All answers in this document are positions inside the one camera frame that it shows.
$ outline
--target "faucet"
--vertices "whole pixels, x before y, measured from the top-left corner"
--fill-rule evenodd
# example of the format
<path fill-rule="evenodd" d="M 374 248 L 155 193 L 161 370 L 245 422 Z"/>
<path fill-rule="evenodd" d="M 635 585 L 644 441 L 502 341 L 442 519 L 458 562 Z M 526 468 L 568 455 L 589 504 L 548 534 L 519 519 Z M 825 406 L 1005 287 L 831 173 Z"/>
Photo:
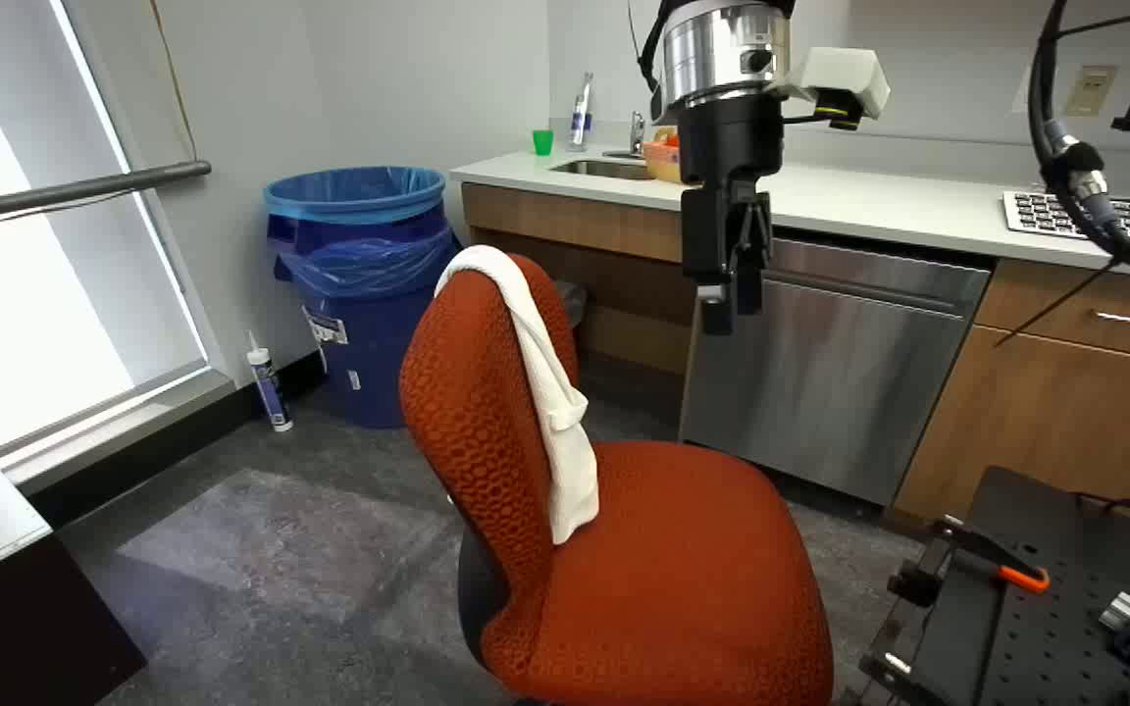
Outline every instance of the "faucet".
<path fill-rule="evenodd" d="M 632 113 L 632 158 L 644 158 L 644 113 Z"/>

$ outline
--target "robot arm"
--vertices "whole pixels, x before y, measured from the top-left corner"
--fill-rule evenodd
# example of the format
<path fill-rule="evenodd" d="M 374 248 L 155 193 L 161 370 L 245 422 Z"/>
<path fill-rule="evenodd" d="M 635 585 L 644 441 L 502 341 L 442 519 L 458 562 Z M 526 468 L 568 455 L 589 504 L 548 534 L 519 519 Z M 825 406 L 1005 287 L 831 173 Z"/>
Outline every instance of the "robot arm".
<path fill-rule="evenodd" d="M 786 160 L 791 7 L 798 0 L 665 0 L 641 54 L 657 120 L 678 120 L 682 271 L 705 332 L 729 332 L 733 315 L 761 309 L 768 201 L 756 179 Z M 831 103 L 831 124 L 883 109 L 888 82 L 873 52 L 836 52 L 811 65 L 806 88 Z"/>

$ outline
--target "red object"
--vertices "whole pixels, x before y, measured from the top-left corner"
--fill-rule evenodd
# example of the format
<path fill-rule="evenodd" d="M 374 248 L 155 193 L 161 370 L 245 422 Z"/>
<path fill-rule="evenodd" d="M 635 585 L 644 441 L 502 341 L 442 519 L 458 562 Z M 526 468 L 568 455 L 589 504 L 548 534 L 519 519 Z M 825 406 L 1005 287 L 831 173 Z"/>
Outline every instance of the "red object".
<path fill-rule="evenodd" d="M 995 575 L 999 575 L 1005 585 L 1020 588 L 1020 593 L 1032 593 L 1032 596 L 1039 596 L 1039 593 L 1052 588 L 1052 575 L 1049 575 L 1049 571 L 1032 575 L 1032 571 L 1011 568 L 1011 563 L 995 563 Z"/>
<path fill-rule="evenodd" d="M 657 128 L 657 146 L 678 146 L 678 128 Z"/>
<path fill-rule="evenodd" d="M 648 146 L 644 146 L 644 164 L 648 164 L 648 173 L 650 173 L 657 179 L 672 179 L 672 184 L 682 179 L 678 146 L 648 141 Z"/>
<path fill-rule="evenodd" d="M 548 273 L 519 264 L 578 375 Z M 496 282 L 447 282 L 416 324 L 399 398 L 508 575 L 479 647 L 502 685 L 536 700 L 831 698 L 811 563 L 756 468 L 687 441 L 595 441 L 599 519 L 561 549 L 548 540 L 548 468 Z"/>

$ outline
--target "sink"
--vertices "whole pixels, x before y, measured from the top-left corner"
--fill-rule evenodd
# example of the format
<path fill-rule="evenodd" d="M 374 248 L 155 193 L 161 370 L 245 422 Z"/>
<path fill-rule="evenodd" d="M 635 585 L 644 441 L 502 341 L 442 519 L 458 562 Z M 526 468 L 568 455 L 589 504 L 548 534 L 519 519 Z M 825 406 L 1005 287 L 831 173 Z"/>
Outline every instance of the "sink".
<path fill-rule="evenodd" d="M 644 160 L 565 160 L 552 173 L 612 177 L 612 179 L 650 179 Z"/>

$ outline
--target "small bottle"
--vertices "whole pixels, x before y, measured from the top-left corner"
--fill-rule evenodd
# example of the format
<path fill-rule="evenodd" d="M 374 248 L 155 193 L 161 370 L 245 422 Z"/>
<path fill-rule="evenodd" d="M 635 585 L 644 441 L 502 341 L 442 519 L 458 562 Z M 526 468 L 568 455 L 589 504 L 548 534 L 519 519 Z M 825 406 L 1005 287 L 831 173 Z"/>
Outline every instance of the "small bottle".
<path fill-rule="evenodd" d="M 568 113 L 568 146 L 586 150 L 593 134 L 593 75 L 582 77 L 573 113 Z"/>
<path fill-rule="evenodd" d="M 263 347 L 263 343 L 250 343 L 249 347 L 249 363 L 250 363 L 250 381 L 257 381 L 257 390 L 259 390 L 259 405 L 263 405 L 263 415 L 275 430 L 291 430 L 293 419 L 281 405 L 281 390 L 280 390 L 280 372 L 275 372 L 275 355 Z"/>

